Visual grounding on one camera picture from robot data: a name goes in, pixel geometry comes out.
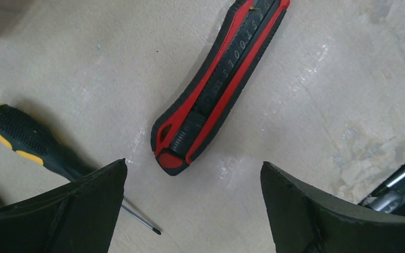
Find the red black utility knife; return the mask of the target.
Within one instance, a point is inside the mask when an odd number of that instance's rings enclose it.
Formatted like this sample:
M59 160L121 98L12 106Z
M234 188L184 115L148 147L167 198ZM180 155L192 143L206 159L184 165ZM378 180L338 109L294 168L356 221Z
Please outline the red black utility knife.
M159 167L175 176L212 142L266 51L289 1L235 1L200 69L158 117L151 148Z

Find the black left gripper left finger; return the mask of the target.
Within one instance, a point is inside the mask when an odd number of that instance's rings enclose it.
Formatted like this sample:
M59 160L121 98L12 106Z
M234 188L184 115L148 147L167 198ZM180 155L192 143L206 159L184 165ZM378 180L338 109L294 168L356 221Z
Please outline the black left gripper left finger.
M127 166L117 160L85 177L0 208L0 252L107 252Z

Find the yellow black short screwdriver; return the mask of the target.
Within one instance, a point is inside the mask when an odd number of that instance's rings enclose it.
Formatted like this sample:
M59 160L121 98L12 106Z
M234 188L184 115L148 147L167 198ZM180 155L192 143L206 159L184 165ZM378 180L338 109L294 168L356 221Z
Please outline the yellow black short screwdriver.
M18 155L40 164L70 182L97 171L61 143L53 132L26 112L0 104L0 142Z

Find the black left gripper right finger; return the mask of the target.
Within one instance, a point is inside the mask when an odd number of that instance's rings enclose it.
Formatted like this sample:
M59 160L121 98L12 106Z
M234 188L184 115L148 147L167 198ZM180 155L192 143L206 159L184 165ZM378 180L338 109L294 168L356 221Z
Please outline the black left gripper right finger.
M260 178L277 252L405 252L405 217L347 202L268 161Z

